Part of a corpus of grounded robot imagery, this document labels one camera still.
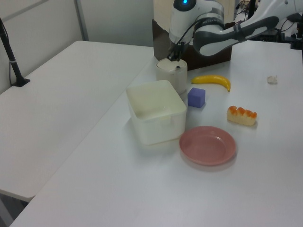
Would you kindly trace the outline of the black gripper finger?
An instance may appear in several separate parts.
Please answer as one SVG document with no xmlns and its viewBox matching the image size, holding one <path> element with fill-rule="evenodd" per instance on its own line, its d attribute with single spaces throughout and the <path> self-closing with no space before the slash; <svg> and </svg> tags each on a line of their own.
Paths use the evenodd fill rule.
<svg viewBox="0 0 303 227">
<path fill-rule="evenodd" d="M 176 45 L 172 45 L 170 48 L 169 48 L 169 54 L 167 56 L 167 59 L 170 60 L 170 61 L 176 61 Z"/>
<path fill-rule="evenodd" d="M 176 61 L 180 61 L 184 52 L 184 42 L 180 42 L 175 47 L 176 47 L 176 51 L 175 51 Z"/>
</svg>

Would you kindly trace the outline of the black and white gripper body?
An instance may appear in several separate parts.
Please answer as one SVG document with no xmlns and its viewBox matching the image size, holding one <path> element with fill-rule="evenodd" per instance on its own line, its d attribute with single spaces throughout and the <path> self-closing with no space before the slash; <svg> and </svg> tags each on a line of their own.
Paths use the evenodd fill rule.
<svg viewBox="0 0 303 227">
<path fill-rule="evenodd" d="M 188 46 L 191 42 L 191 26 L 170 25 L 169 28 L 170 47 L 184 42 Z"/>
</svg>

